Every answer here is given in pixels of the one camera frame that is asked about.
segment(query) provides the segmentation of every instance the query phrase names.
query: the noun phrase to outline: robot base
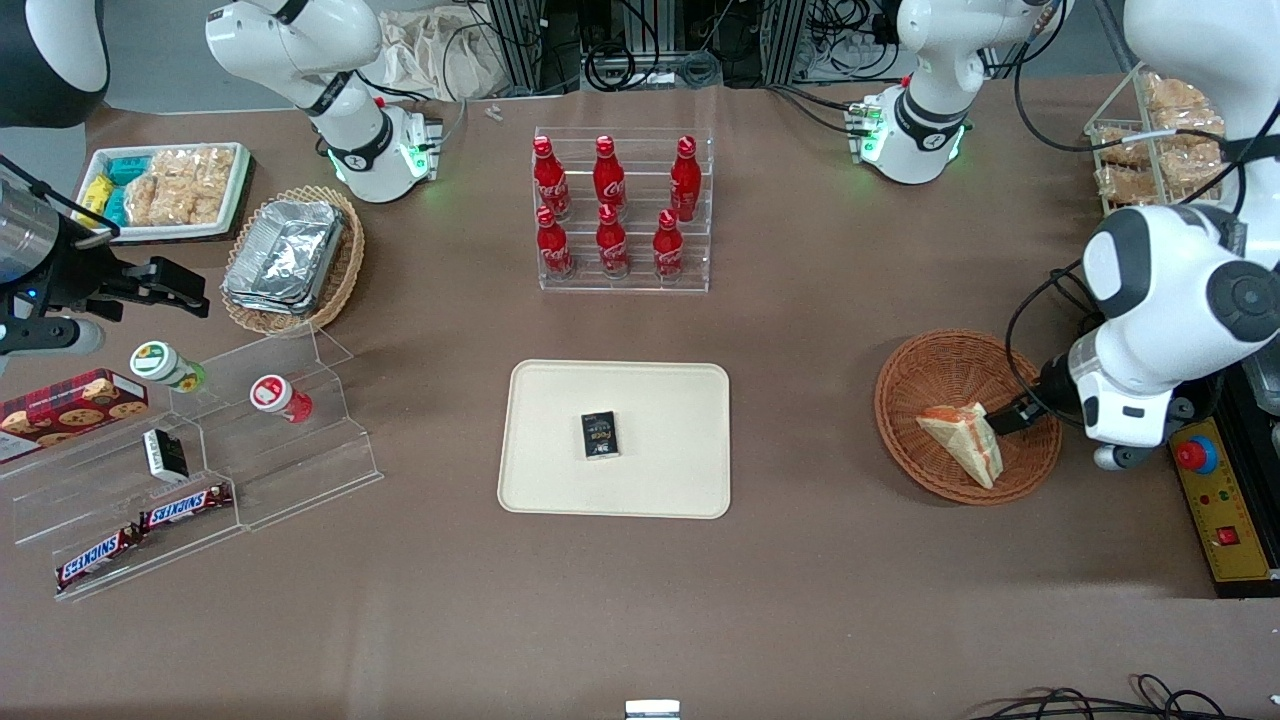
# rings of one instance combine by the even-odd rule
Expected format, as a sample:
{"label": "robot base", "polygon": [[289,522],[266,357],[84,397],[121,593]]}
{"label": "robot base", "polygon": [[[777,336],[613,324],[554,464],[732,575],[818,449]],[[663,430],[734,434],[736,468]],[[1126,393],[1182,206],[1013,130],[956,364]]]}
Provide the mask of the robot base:
{"label": "robot base", "polygon": [[406,113],[394,105],[383,111],[392,120],[392,142],[370,169],[355,172],[343,168],[333,152],[329,154],[338,179],[365,202],[390,202],[402,197],[417,183],[435,178],[439,165],[439,124],[433,124],[429,131],[422,115]]}
{"label": "robot base", "polygon": [[867,163],[891,181],[902,184],[922,184],[942,174],[960,152],[961,127],[950,140],[943,135],[933,150],[920,150],[915,138],[902,129],[893,110],[902,86],[895,86],[879,95],[868,95],[863,102],[845,111],[845,127],[851,133],[849,149],[855,163]]}

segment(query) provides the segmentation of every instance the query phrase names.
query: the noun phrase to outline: wicker basket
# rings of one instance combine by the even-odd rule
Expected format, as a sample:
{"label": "wicker basket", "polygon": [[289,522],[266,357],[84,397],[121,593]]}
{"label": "wicker basket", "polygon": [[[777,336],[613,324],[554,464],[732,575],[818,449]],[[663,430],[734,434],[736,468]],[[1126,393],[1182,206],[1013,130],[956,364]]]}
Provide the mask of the wicker basket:
{"label": "wicker basket", "polygon": [[312,186],[287,190],[264,202],[241,227],[236,245],[232,247],[230,258],[227,260],[227,269],[230,269],[232,263],[236,261],[236,255],[244,246],[244,237],[248,234],[248,228],[252,227],[253,220],[257,220],[262,209],[275,200],[329,202],[342,209],[346,220],[342,228],[342,237],[338,240],[342,245],[339,245],[338,251],[333,256],[333,264],[329,265],[329,277],[325,278],[324,288],[320,291],[320,301],[316,302],[316,309],[308,315],[287,315],[284,313],[250,310],[232,302],[227,297],[227,293],[223,293],[223,305],[227,306],[227,313],[230,314],[237,325],[257,333],[278,333],[306,322],[310,322],[316,328],[323,328],[338,316],[347,300],[351,299],[351,292],[356,288],[360,264],[365,260],[365,229],[360,224],[360,218],[356,217],[356,209],[351,206],[351,201],[343,197],[340,192],[328,187]]}
{"label": "wicker basket", "polygon": [[[1023,377],[1036,366],[1015,354]],[[1001,505],[1032,493],[1053,465],[1062,445],[1062,427],[1044,418],[1021,433],[998,438],[1005,471],[986,489],[915,423],[934,405],[982,402],[995,411],[1021,392],[1009,373],[1005,346],[972,331],[934,331],[902,343],[881,369],[876,383],[876,423],[893,460],[915,482],[947,500],[966,505]]]}

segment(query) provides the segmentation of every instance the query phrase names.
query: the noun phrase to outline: white bag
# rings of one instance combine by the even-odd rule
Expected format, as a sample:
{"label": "white bag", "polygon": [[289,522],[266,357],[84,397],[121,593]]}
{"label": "white bag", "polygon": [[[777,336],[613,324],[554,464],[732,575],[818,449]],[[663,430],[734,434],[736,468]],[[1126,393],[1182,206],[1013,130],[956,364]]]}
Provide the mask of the white bag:
{"label": "white bag", "polygon": [[[489,8],[476,5],[472,9],[485,22],[489,20]],[[498,36],[488,24],[467,27],[480,20],[466,5],[383,10],[378,22],[383,27],[383,54],[387,59],[380,85],[442,100],[488,97],[509,85],[498,56]],[[448,82],[444,73],[448,73]]]}

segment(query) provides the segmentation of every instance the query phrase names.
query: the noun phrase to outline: brown tabletop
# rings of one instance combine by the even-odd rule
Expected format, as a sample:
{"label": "brown tabletop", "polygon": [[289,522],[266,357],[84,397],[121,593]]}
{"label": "brown tabletop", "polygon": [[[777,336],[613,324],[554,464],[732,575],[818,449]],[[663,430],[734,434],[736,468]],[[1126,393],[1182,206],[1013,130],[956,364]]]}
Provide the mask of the brown tabletop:
{"label": "brown tabletop", "polygon": [[[1114,78],[1028,82],[1074,138]],[[861,91],[840,88],[832,96]],[[474,111],[440,179],[357,204],[360,286],[330,327],[383,482],[79,603],[50,557],[0,542],[6,717],[617,717],[676,697],[687,717],[961,717],[1070,684],[1132,698],[1149,671],[1263,715],[1280,692],[1280,610],[1213,601],[1161,454],[1108,474],[1068,433],[1027,500],[941,501],[890,460],[876,373],[908,337],[1001,333],[1100,219],[1088,156],[1038,145],[1007,83],[936,182],[895,186],[763,91],[503,101]],[[705,296],[538,290],[529,217],[535,126],[716,129]],[[246,143],[251,206],[337,186],[302,113],[108,111],[92,147]],[[204,272],[227,243],[161,251]],[[215,300],[193,322],[128,307],[91,357],[17,360],[4,397],[163,336],[200,359],[255,336]],[[1018,346],[1039,363],[1074,315],[1044,300]],[[529,357],[705,361],[732,387],[733,501],[714,521],[515,515],[495,498],[511,369]],[[0,537],[12,519],[0,515]]]}

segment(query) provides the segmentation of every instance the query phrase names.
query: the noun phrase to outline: red button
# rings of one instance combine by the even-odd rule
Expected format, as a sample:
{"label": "red button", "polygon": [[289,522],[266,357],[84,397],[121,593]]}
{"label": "red button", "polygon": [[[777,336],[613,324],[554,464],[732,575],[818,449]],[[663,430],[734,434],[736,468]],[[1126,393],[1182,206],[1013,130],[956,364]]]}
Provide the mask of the red button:
{"label": "red button", "polygon": [[1174,457],[1178,460],[1178,466],[1184,470],[1199,470],[1208,462],[1204,446],[1193,439],[1179,445],[1178,450],[1174,451]]}

